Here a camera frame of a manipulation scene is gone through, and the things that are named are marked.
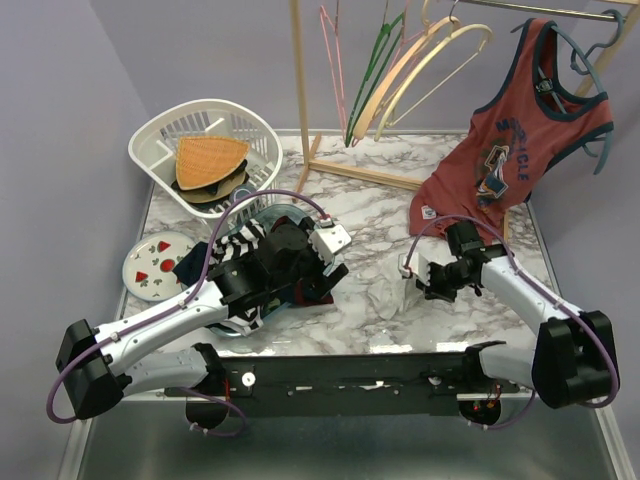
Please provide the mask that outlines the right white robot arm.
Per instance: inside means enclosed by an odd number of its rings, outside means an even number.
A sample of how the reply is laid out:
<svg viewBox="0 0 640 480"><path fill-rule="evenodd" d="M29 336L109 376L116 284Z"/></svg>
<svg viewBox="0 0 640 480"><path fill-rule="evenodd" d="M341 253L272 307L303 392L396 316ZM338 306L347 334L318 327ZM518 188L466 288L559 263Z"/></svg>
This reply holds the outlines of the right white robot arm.
<svg viewBox="0 0 640 480"><path fill-rule="evenodd" d="M620 389L613 327L601 311L586 311L531 276L498 231L477 219L448 216L445 237L454 261L441 265L411 248L399 261L429 300L455 301L458 291L490 291L536 336L532 350L495 343L472 349L460 379L480 392L495 380L534 391L549 407L610 405Z"/></svg>

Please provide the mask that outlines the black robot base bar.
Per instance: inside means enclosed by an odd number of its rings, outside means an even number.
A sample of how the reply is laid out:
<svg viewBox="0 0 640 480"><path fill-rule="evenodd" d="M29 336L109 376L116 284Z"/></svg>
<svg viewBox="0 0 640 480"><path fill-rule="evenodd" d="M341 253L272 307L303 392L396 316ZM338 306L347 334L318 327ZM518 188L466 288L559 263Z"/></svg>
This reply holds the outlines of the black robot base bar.
<svg viewBox="0 0 640 480"><path fill-rule="evenodd" d="M464 352L227 357L194 385L247 416L455 416L461 395L486 397L496 380Z"/></svg>

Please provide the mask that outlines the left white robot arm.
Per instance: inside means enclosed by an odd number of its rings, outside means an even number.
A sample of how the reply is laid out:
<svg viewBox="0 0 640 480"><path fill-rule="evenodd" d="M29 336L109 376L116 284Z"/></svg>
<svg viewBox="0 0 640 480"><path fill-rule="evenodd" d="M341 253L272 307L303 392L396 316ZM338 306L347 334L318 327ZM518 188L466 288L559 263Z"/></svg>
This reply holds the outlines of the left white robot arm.
<svg viewBox="0 0 640 480"><path fill-rule="evenodd" d="M326 297L348 272L333 261L351 241L340 224L316 228L310 218L282 219L255 243L220 247L221 259L204 264L204 277L165 302L99 327L86 320L72 323L55 361L59 376L47 399L49 418L62 420L53 409L60 388L76 420L99 416L129 395L164 387L214 393L224 384L224 370L212 348L195 346L184 357L156 356L155 351L201 327L260 322L282 293Z"/></svg>

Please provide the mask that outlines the white tank top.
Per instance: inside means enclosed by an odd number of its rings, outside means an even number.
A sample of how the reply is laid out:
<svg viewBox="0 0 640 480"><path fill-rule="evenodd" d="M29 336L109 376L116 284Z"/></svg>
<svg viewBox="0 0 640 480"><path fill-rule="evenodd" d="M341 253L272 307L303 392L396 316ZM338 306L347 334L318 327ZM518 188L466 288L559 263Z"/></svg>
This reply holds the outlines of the white tank top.
<svg viewBox="0 0 640 480"><path fill-rule="evenodd" d="M415 281L401 275L399 259L392 256L384 260L367 289L375 313L384 320L406 313L422 299Z"/></svg>

